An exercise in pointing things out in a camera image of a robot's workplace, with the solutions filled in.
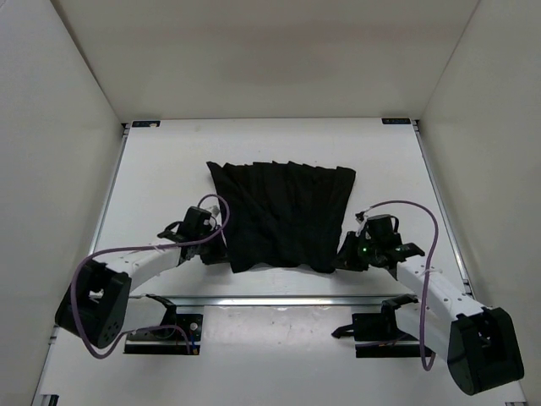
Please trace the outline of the black pleated skirt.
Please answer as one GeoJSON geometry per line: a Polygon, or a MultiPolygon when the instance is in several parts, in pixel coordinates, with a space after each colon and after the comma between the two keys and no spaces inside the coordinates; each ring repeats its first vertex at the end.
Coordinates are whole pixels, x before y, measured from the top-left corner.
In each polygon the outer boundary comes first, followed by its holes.
{"type": "Polygon", "coordinates": [[[230,214],[224,234],[233,272],[259,265],[335,270],[355,170],[295,162],[207,167],[230,214]]]}

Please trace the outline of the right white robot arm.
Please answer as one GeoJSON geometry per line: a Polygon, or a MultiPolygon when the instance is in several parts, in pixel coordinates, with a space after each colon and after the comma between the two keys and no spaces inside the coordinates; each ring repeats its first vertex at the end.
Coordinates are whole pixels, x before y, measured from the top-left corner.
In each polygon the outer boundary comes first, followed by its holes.
{"type": "Polygon", "coordinates": [[[335,266],[363,272],[384,269],[409,288],[382,302],[370,321],[338,327],[334,338],[354,337],[360,348],[386,347],[413,337],[423,361],[442,358],[452,380],[467,395],[519,381],[524,366],[511,316],[463,293],[440,270],[419,262],[425,253],[405,244],[397,217],[359,212],[360,229],[347,234],[335,266]]]}

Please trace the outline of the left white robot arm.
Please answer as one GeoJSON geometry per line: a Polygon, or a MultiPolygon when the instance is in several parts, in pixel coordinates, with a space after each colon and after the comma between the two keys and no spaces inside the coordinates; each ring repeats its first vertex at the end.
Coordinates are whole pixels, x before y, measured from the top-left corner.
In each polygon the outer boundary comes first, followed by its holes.
{"type": "Polygon", "coordinates": [[[79,337],[96,359],[111,355],[131,332],[166,337],[177,331],[190,351],[187,333],[166,307],[155,307],[147,316],[147,326],[122,328],[134,289],[197,255],[225,252],[222,234],[231,211],[225,201],[221,205],[221,223],[212,211],[191,206],[182,221],[167,225],[149,244],[99,250],[85,257],[57,308],[55,324],[79,337]]]}

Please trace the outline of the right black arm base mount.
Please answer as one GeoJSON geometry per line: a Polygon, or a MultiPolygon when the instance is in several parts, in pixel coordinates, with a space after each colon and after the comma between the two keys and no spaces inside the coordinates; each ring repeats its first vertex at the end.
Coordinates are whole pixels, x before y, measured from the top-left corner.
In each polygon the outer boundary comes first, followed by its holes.
{"type": "Polygon", "coordinates": [[[331,336],[352,337],[357,359],[419,358],[418,340],[400,330],[396,312],[405,305],[417,305],[418,298],[403,294],[382,302],[378,313],[354,313],[349,325],[339,326],[331,336]]]}

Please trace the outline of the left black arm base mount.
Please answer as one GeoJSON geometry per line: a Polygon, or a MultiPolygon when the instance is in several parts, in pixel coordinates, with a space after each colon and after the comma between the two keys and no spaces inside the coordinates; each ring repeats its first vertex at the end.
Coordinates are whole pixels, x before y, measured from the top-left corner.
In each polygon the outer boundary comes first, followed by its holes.
{"type": "Polygon", "coordinates": [[[123,330],[125,354],[186,355],[201,352],[204,315],[201,308],[184,309],[172,300],[147,294],[128,302],[123,330]]]}

